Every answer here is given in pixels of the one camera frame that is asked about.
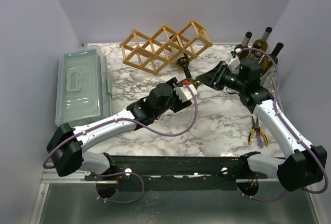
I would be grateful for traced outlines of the green wine bottle brown label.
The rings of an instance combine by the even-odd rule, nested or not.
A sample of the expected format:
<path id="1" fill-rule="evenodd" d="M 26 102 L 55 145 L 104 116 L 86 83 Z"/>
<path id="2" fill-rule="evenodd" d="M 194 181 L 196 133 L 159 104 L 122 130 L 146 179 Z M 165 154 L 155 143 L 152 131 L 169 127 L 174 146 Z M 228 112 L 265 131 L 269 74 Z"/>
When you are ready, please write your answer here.
<path id="1" fill-rule="evenodd" d="M 193 78 L 186 78 L 186 79 L 183 79 L 180 81 L 180 84 L 184 85 L 184 84 L 191 84 L 194 86 L 195 89 L 198 89 L 198 87 L 200 85 L 202 85 L 203 83 L 196 80 L 196 79 L 193 79 Z"/>

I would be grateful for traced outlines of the clear square glass bottle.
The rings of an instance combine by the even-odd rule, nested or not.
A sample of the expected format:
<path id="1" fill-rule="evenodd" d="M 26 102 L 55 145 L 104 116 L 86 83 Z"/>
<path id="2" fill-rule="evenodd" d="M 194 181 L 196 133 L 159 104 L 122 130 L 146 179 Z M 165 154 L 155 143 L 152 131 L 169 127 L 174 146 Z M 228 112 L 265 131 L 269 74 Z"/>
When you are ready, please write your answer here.
<path id="1" fill-rule="evenodd" d="M 260 85 L 262 87 L 268 87 L 275 73 L 276 73 L 275 66 L 274 65 L 270 66 L 268 71 L 261 76 Z"/>

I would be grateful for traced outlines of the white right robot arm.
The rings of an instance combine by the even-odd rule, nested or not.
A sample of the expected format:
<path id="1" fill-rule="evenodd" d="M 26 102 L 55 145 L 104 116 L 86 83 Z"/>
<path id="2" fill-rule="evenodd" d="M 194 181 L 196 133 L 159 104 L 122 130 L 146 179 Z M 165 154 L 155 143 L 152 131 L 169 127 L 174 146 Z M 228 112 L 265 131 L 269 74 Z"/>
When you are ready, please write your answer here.
<path id="1" fill-rule="evenodd" d="M 225 87 L 238 92 L 241 103 L 254 114 L 279 144 L 284 159 L 252 153 L 238 165 L 238 173 L 250 178 L 256 172 L 279 180 L 287 191 L 306 189 L 307 186 L 324 181 L 317 193 L 324 193 L 329 180 L 325 171 L 327 151 L 323 146 L 314 146 L 290 123 L 277 107 L 276 98 L 260 85 L 261 66 L 253 58 L 240 63 L 238 74 L 221 61 L 212 70 L 197 76 L 204 85 L 221 91 Z"/>

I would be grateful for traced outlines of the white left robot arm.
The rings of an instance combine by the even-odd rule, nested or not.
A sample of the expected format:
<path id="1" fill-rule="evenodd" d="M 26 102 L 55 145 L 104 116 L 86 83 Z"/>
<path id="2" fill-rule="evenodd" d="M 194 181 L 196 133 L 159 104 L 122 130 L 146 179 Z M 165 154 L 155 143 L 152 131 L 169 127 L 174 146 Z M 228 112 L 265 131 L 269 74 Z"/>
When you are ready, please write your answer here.
<path id="1" fill-rule="evenodd" d="M 158 135 L 149 127 L 164 112 L 174 113 L 197 104 L 197 89 L 188 81 L 178 82 L 176 78 L 160 83 L 148 96 L 133 102 L 117 114 L 83 126 L 71 127 L 68 123 L 58 126 L 46 149 L 46 161 L 51 161 L 60 177 L 76 171 L 98 174 L 103 180 L 114 176 L 115 163 L 107 153 L 96 154 L 89 149 L 120 135 L 145 128 Z"/>

